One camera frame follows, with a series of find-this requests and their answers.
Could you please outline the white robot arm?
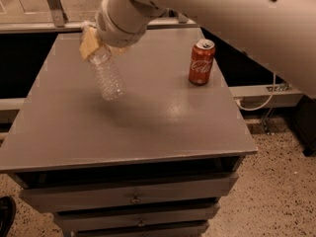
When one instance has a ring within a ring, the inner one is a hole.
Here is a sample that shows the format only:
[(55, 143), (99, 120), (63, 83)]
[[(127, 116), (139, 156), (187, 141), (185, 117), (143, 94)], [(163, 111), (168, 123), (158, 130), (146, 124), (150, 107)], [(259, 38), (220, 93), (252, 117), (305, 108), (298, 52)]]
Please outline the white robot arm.
[(133, 45), (169, 9), (316, 98), (316, 0), (103, 0), (97, 36), (110, 46)]

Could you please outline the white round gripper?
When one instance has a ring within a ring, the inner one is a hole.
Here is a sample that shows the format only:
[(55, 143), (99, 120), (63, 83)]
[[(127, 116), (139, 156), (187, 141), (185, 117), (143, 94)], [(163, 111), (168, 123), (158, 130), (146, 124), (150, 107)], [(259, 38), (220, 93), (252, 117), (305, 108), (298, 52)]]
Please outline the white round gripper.
[(79, 51), (87, 60), (102, 42), (110, 46), (113, 56), (127, 51), (127, 46), (137, 43), (145, 34), (148, 18), (144, 7), (137, 10), (131, 0), (103, 0), (96, 14), (96, 27), (85, 21), (81, 25), (82, 35)]

